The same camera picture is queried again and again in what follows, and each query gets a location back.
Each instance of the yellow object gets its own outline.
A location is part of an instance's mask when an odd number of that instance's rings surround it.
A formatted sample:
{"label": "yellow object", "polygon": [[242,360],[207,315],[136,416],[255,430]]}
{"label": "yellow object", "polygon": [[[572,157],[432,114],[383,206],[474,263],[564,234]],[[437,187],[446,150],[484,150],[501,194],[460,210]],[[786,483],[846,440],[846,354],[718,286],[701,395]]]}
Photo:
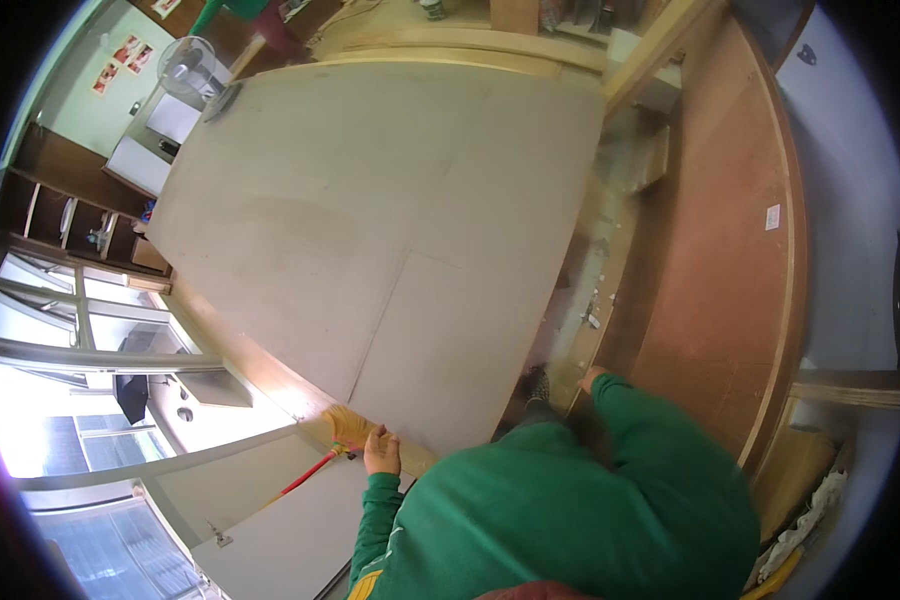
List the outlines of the yellow object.
{"label": "yellow object", "polygon": [[373,586],[377,583],[377,577],[383,573],[384,569],[367,573],[360,578],[360,581],[354,583],[353,590],[346,600],[367,600],[367,597],[373,592]]}
{"label": "yellow object", "polygon": [[783,561],[779,569],[773,571],[765,582],[760,583],[754,589],[744,594],[740,600],[757,600],[767,594],[779,591],[783,587],[784,582],[787,581],[787,578],[790,577],[790,574],[794,572],[801,558],[804,558],[804,546],[797,546],[790,553],[790,556]]}
{"label": "yellow object", "polygon": [[[362,450],[367,443],[376,423],[371,422],[340,404],[334,404],[320,415],[330,424],[331,439],[336,447],[340,445],[344,452]],[[383,440],[387,441],[393,434],[387,433]]]}

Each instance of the wooden cabinet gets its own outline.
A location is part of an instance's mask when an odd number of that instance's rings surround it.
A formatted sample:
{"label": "wooden cabinet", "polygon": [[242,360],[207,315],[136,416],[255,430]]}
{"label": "wooden cabinet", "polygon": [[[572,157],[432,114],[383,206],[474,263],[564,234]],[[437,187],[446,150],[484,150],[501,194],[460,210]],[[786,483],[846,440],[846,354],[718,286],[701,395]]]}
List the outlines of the wooden cabinet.
{"label": "wooden cabinet", "polygon": [[167,275],[169,267],[133,263],[141,239],[134,225],[149,198],[101,171],[106,162],[31,124],[0,186],[0,231],[42,252],[63,251],[126,271]]}

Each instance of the picture on wall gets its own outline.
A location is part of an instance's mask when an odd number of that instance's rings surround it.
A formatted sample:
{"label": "picture on wall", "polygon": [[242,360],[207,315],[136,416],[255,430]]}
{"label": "picture on wall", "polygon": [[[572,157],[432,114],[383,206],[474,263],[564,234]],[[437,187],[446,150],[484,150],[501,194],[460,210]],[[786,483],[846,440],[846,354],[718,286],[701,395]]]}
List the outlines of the picture on wall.
{"label": "picture on wall", "polygon": [[113,60],[108,60],[103,66],[103,69],[100,70],[99,75],[96,76],[96,80],[94,81],[91,90],[100,96],[106,94],[107,88],[109,88],[110,83],[113,82],[114,78],[117,77],[119,71],[120,65]]}
{"label": "picture on wall", "polygon": [[180,0],[157,0],[151,8],[160,18],[165,19],[179,5]]}
{"label": "picture on wall", "polygon": [[140,75],[140,71],[147,66],[147,63],[150,62],[150,59],[154,57],[154,48],[148,44],[144,44],[142,48],[140,48],[140,52],[137,55],[133,56],[130,59],[130,62],[126,64],[126,68],[130,70],[134,75]]}
{"label": "picture on wall", "polygon": [[144,45],[144,42],[136,35],[128,35],[123,45],[113,53],[113,60],[121,65],[126,65],[127,61],[140,52],[140,47]]}

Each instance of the human arm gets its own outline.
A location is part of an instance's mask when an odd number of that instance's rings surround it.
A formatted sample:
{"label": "human arm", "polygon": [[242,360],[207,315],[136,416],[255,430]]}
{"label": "human arm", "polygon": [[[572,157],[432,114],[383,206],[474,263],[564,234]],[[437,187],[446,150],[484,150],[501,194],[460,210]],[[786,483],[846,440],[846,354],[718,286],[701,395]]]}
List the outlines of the human arm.
{"label": "human arm", "polygon": [[206,5],[203,7],[203,10],[200,11],[200,14],[196,18],[196,22],[193,23],[193,26],[190,28],[189,35],[199,36],[223,7],[224,0],[206,0]]}
{"label": "human arm", "polygon": [[632,478],[723,479],[735,462],[673,402],[639,390],[623,377],[591,367],[579,382],[593,398],[610,438],[614,467]]}
{"label": "human arm", "polygon": [[400,440],[378,425],[366,438],[363,463],[366,465],[367,490],[363,493],[363,517],[357,530],[357,543],[350,560],[350,588],[360,579],[360,572],[387,552],[396,512],[403,503],[400,486]]}

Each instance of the glass window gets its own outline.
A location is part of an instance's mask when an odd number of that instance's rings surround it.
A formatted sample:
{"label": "glass window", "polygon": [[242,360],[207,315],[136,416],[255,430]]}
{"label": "glass window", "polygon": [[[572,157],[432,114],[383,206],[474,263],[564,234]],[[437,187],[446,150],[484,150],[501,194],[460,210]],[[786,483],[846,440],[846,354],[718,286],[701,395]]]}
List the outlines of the glass window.
{"label": "glass window", "polygon": [[122,305],[158,308],[154,301],[151,300],[150,294],[147,292],[134,290],[133,288],[118,285],[116,283],[108,283],[106,281],[100,281],[85,276],[83,278],[83,288],[86,290],[87,298],[95,298],[97,300],[120,303]]}
{"label": "glass window", "polygon": [[86,391],[0,365],[0,455],[11,476],[82,474],[175,455],[149,413],[133,430],[112,394]]}
{"label": "glass window", "polygon": [[189,354],[165,322],[90,315],[90,330],[98,351],[147,354]]}
{"label": "glass window", "polygon": [[143,498],[32,516],[89,598],[180,598],[204,584]]}
{"label": "glass window", "polygon": [[0,278],[56,292],[74,293],[74,270],[46,260],[8,254],[0,265]]}
{"label": "glass window", "polygon": [[0,292],[0,338],[59,348],[72,348],[77,344],[77,329],[71,321],[76,319],[76,306],[57,302],[47,311],[41,311],[15,301],[19,302]]}
{"label": "glass window", "polygon": [[48,416],[40,424],[43,447],[41,475],[85,474],[90,471],[72,416]]}

